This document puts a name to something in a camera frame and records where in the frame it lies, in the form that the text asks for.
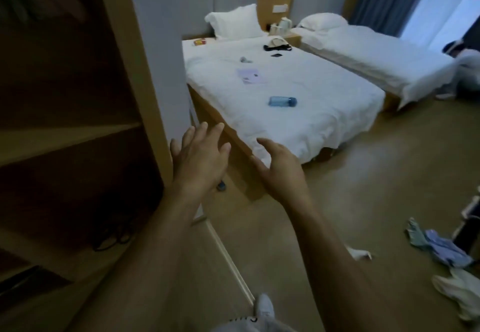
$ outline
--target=light switch panel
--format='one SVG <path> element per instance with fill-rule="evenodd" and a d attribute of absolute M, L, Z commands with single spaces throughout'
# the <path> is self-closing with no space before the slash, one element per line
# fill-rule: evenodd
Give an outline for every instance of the light switch panel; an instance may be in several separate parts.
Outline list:
<path fill-rule="evenodd" d="M 287 12 L 288 11 L 288 5 L 285 3 L 285 4 L 276 4 L 273 6 L 273 10 L 272 10 L 272 13 L 282 13 L 282 12 Z"/>

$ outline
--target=water bottle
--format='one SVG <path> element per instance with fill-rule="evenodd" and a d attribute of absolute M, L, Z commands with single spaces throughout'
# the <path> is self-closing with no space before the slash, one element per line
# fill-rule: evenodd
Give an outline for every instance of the water bottle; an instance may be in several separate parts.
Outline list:
<path fill-rule="evenodd" d="M 270 97 L 268 105 L 271 107 L 295 107 L 297 98 L 294 97 Z"/>

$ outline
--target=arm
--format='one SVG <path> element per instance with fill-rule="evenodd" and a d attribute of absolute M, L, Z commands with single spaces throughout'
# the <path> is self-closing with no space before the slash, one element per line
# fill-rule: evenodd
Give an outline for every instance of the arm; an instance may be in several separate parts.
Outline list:
<path fill-rule="evenodd" d="M 203 196 L 225 174 L 230 144 L 218 149 L 223 123 L 207 123 L 171 143 L 172 185 L 146 228 L 75 316 L 68 331 L 147 331 L 158 322 L 183 241 Z"/>
<path fill-rule="evenodd" d="M 318 312 L 327 331 L 400 331 L 400 327 L 327 219 L 317 210 L 297 157 L 286 147 L 257 139 L 272 156 L 268 169 L 252 162 L 270 195 L 287 212 L 302 252 Z"/>

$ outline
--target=white bed sheet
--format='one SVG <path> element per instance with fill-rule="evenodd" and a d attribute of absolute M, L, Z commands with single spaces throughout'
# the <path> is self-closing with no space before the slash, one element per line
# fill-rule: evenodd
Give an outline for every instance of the white bed sheet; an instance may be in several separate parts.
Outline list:
<path fill-rule="evenodd" d="M 285 145 L 302 163 L 323 147 L 337 148 L 367 131 L 385 93 L 369 81 L 297 48 L 264 51 L 269 38 L 215 42 L 199 47 L 183 42 L 188 84 L 219 111 L 266 165 L 270 155 L 256 142 L 267 137 Z M 245 57 L 253 63 L 241 63 Z M 266 80 L 243 84 L 237 69 L 255 68 Z M 271 96 L 295 97 L 293 108 L 268 106 Z"/>
<path fill-rule="evenodd" d="M 429 95 L 452 81 L 457 66 L 452 57 L 379 34 L 365 26 L 325 31 L 293 28 L 301 48 L 351 69 L 401 98 L 399 108 Z"/>

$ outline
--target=white pillow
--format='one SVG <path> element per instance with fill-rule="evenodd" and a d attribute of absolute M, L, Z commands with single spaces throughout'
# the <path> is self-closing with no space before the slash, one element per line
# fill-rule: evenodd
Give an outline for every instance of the white pillow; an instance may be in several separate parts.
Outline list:
<path fill-rule="evenodd" d="M 205 21 L 212 25 L 218 39 L 241 40 L 268 35 L 258 23 L 255 3 L 230 12 L 211 12 L 205 16 Z"/>
<path fill-rule="evenodd" d="M 346 26 L 349 23 L 342 16 L 335 13 L 315 13 L 300 21 L 299 27 L 312 31 L 329 30 L 331 28 Z"/>

